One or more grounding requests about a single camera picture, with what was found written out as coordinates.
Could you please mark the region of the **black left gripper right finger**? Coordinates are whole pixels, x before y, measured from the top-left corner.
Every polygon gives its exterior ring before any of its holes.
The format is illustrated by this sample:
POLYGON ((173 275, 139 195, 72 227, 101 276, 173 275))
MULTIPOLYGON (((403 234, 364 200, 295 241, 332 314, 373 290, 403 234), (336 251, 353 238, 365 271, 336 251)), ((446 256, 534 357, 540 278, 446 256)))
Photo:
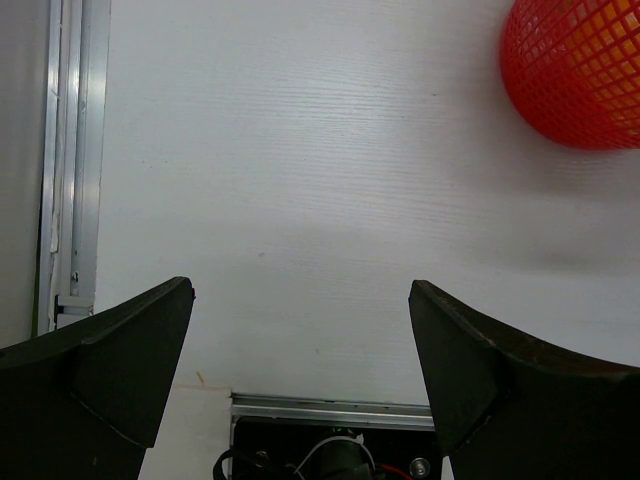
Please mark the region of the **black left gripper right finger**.
POLYGON ((635 479, 639 371, 573 352, 417 280, 409 310, 457 479, 635 479))

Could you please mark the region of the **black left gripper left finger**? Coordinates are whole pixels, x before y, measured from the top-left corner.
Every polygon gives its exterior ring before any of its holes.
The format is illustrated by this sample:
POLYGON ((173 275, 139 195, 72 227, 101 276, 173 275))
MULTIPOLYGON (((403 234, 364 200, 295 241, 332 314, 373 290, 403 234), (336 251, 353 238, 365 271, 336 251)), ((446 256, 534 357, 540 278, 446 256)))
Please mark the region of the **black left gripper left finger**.
POLYGON ((135 479, 154 447, 194 303, 174 277, 1 351, 4 479, 135 479))

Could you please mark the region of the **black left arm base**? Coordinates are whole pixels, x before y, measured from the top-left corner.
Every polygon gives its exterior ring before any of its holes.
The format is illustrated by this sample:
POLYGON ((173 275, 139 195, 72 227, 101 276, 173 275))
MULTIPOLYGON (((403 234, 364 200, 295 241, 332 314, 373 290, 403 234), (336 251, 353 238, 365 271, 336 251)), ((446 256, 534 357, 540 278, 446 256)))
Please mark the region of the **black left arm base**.
POLYGON ((435 433, 242 417, 214 479, 440 479, 435 433))

